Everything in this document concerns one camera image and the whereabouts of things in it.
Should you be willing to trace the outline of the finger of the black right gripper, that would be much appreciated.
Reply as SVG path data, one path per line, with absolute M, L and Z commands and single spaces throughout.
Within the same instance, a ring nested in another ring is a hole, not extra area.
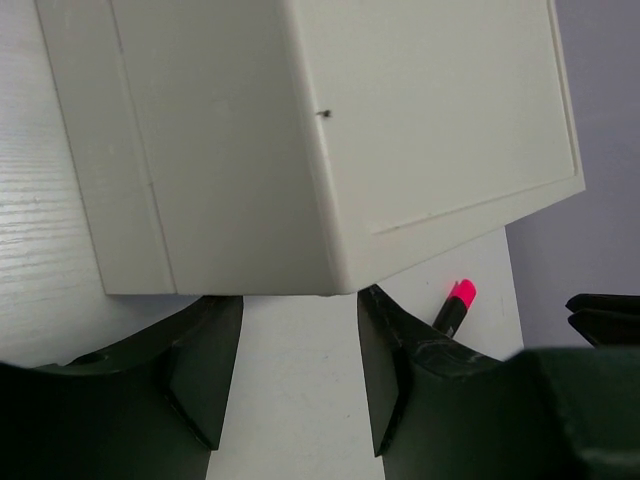
M 638 296 L 578 294 L 566 308 L 569 324 L 591 345 L 639 345 Z

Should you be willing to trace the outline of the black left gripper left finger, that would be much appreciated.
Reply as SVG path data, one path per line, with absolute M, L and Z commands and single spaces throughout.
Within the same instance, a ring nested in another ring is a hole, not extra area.
M 244 303 L 205 296 L 69 364 L 1 367 L 5 479 L 202 479 Z

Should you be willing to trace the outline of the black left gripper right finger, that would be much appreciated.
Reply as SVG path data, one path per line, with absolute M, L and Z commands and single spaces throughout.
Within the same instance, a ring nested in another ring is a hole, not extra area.
M 635 479 L 639 345 L 479 353 L 378 286 L 357 297 L 374 453 L 389 479 Z

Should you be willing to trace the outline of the white mini drawer cabinet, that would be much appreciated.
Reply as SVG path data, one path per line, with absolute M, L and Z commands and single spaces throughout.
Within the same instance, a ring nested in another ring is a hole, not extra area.
M 584 187 L 552 1 L 40 1 L 111 295 L 345 295 Z

